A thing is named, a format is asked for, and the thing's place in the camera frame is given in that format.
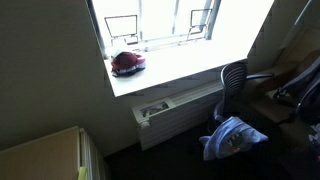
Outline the light blue shirt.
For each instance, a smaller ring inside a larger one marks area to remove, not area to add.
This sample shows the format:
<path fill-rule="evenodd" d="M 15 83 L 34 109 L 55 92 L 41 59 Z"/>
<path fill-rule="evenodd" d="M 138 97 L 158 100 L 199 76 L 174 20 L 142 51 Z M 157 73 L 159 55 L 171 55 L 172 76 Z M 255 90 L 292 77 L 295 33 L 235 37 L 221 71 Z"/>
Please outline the light blue shirt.
<path fill-rule="evenodd" d="M 205 161 L 223 159 L 238 152 L 248 151 L 254 144 L 267 140 L 266 135 L 236 116 L 231 116 L 221 123 L 212 135 L 199 138 L 204 146 Z"/>

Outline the black mesh office chair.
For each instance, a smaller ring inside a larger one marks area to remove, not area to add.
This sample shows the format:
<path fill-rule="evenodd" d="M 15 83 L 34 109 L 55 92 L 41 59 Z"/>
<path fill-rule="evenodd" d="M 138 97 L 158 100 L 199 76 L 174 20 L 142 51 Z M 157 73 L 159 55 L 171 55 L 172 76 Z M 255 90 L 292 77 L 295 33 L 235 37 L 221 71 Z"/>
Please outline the black mesh office chair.
<path fill-rule="evenodd" d="M 249 75 L 247 65 L 243 62 L 225 65 L 220 72 L 222 97 L 214 106 L 211 119 L 208 121 L 208 131 L 213 132 L 225 120 L 235 116 L 260 132 L 269 135 L 274 130 L 272 123 L 246 105 L 240 96 L 249 81 L 273 76 L 273 73 Z"/>

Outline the brown leather couch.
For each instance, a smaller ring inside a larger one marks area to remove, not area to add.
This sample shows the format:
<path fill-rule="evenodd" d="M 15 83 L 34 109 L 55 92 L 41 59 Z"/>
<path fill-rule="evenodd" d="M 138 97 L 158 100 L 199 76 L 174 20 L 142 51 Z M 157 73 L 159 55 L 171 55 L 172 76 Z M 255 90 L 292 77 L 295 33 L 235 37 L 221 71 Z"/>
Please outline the brown leather couch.
<path fill-rule="evenodd" d="M 290 146 L 306 148 L 316 134 L 312 125 L 320 116 L 320 50 L 300 62 L 276 65 L 263 73 L 269 78 L 250 80 L 243 97 L 257 112 L 275 123 Z"/>

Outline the red cap on windowsill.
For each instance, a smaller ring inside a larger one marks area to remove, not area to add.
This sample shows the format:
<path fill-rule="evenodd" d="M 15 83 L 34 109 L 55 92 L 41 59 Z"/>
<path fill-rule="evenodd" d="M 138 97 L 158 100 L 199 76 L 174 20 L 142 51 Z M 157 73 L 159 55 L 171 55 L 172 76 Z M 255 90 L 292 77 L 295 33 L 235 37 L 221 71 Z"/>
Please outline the red cap on windowsill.
<path fill-rule="evenodd" d="M 121 52 L 111 62 L 113 70 L 124 70 L 145 62 L 142 55 L 132 52 Z"/>

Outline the blue cloth under cap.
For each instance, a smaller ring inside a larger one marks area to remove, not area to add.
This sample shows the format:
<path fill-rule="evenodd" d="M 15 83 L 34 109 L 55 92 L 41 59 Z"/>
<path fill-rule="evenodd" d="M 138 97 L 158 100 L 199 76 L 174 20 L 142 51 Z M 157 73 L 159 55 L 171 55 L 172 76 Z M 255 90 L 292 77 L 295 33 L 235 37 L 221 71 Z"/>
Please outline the blue cloth under cap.
<path fill-rule="evenodd" d="M 145 68 L 146 68 L 146 64 L 142 63 L 142 64 L 135 65 L 129 69 L 113 70 L 112 75 L 114 77 L 132 76 L 135 73 L 144 70 Z"/>

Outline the yellow sticky note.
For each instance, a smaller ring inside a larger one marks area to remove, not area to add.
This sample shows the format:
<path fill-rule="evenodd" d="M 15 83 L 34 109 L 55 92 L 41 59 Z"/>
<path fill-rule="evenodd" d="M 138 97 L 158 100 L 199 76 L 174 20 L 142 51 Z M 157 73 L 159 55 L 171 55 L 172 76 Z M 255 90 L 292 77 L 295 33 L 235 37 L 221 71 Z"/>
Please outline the yellow sticky note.
<path fill-rule="evenodd" d="M 78 179 L 77 180 L 86 180 L 87 177 L 87 168 L 80 167 L 78 172 Z"/>

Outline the light wood dresser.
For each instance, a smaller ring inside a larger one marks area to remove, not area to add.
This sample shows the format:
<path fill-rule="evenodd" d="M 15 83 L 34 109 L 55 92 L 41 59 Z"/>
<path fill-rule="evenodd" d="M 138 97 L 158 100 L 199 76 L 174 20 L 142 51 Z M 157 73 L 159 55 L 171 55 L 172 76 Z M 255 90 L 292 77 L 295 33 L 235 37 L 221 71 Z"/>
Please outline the light wood dresser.
<path fill-rule="evenodd" d="M 108 165 L 88 133 L 77 126 L 0 152 L 0 180 L 111 180 Z"/>

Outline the white wall heater unit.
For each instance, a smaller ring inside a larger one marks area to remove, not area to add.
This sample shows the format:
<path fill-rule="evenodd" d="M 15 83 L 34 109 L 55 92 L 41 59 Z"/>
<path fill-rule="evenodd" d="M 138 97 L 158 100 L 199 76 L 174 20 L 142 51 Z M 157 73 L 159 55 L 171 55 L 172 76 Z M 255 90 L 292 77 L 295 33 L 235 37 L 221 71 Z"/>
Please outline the white wall heater unit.
<path fill-rule="evenodd" d="M 147 150 L 206 122 L 221 99 L 219 81 L 132 108 L 141 148 Z"/>

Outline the black window frame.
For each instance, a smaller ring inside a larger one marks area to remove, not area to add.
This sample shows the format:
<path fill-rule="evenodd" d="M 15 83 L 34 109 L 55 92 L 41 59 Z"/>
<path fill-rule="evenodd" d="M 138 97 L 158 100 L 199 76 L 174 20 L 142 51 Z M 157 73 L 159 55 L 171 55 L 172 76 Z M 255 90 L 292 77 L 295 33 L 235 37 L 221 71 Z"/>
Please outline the black window frame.
<path fill-rule="evenodd" d="M 102 56 L 212 38 L 221 0 L 86 0 Z"/>

